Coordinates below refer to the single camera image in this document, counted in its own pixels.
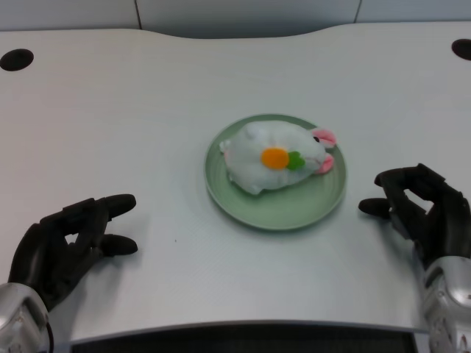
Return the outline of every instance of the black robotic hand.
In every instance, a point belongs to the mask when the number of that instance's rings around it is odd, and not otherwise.
[[[107,223],[135,204],[133,195],[88,199],[33,224],[16,249],[8,282],[34,289],[50,311],[100,259],[138,250],[129,238],[105,234]],[[68,244],[66,235],[77,233]]]
[[[463,194],[445,183],[445,178],[423,164],[392,169],[378,174],[375,184],[384,189],[385,199],[366,199],[358,208],[370,215],[391,219],[394,228],[416,244],[427,268],[444,256],[471,256],[471,214]],[[409,189],[433,202],[427,213],[404,193]]]

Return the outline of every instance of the plate rim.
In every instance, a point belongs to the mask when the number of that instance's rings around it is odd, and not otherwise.
[[[208,155],[209,155],[209,151],[210,151],[210,148],[211,146],[216,142],[216,140],[218,139],[218,137],[220,136],[221,133],[223,133],[226,129],[228,129],[229,127],[231,127],[232,125],[234,124],[237,124],[238,122],[240,121],[243,121],[243,120],[246,120],[246,119],[250,119],[250,118],[255,118],[255,117],[258,117],[258,116],[264,116],[264,115],[281,115],[281,116],[288,116],[289,118],[295,118],[295,119],[299,119],[299,120],[302,120],[302,121],[305,121],[306,123],[308,124],[311,124],[313,125],[314,127],[317,127],[316,124],[308,121],[308,120],[305,120],[303,118],[298,118],[296,116],[293,116],[293,115],[287,115],[287,114],[281,114],[281,113],[264,113],[264,114],[255,114],[255,115],[251,115],[251,116],[247,116],[245,118],[241,118],[241,119],[238,119],[234,122],[232,122],[231,124],[228,124],[227,126],[225,126],[223,129],[221,129],[217,134],[216,136],[213,138],[213,140],[211,140],[209,146],[208,146],[208,149],[206,150],[206,154],[205,154],[205,163],[203,165],[203,169],[204,169],[204,174],[205,174],[205,184],[206,184],[206,190],[209,192],[209,194],[211,195],[211,198],[212,200],[218,205],[219,208],[221,208],[227,215],[229,215],[231,218],[237,220],[238,222],[240,223],[243,223],[247,226],[251,226],[253,228],[256,228],[256,229],[264,229],[264,230],[269,230],[269,231],[286,231],[286,230],[295,230],[295,229],[301,229],[301,228],[306,228],[312,224],[315,224],[319,221],[321,221],[323,218],[325,218],[329,213],[331,213],[340,203],[340,201],[344,198],[345,196],[345,192],[347,190],[347,180],[348,180],[348,170],[347,170],[347,164],[345,162],[345,158],[344,158],[344,168],[345,168],[345,182],[344,184],[342,185],[342,189],[341,189],[341,193],[339,194],[339,197],[337,197],[337,199],[335,200],[335,202],[332,204],[331,207],[329,207],[325,212],[323,212],[320,217],[318,217],[316,220],[314,221],[308,221],[304,224],[298,224],[296,226],[290,226],[290,227],[266,227],[266,226],[261,226],[259,224],[254,224],[250,221],[245,221],[244,219],[236,216],[236,215],[233,215],[231,212],[229,212],[227,210],[226,207],[224,207],[221,202],[219,201],[219,199],[214,195],[214,192],[211,188],[211,186],[209,185],[209,182],[208,182],[208,175],[206,174],[206,164],[208,162]],[[342,155],[342,157],[344,156],[344,153],[341,151],[339,145],[336,145],[336,148],[339,149],[340,151],[340,154]]]

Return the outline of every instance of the stuffed rabbit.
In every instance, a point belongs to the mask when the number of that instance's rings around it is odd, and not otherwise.
[[[312,174],[327,173],[333,157],[325,149],[336,145],[326,129],[307,130],[285,121],[255,121],[220,143],[229,178],[258,195],[293,185]]]

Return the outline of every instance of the black cable hole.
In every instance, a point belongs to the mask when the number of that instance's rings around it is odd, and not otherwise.
[[[451,45],[453,53],[458,55],[461,59],[471,60],[471,40],[458,39]]]
[[[23,70],[32,63],[34,58],[34,54],[28,49],[15,49],[1,57],[0,68],[5,71]]]

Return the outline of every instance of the white wall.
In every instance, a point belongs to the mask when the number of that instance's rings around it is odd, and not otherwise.
[[[337,24],[471,21],[471,0],[0,0],[0,31],[139,28],[193,38],[277,37]]]
[[[193,38],[277,37],[351,24],[359,0],[137,0],[143,29]]]
[[[139,28],[134,0],[0,0],[0,30]]]
[[[471,0],[363,0],[357,22],[470,20]]]

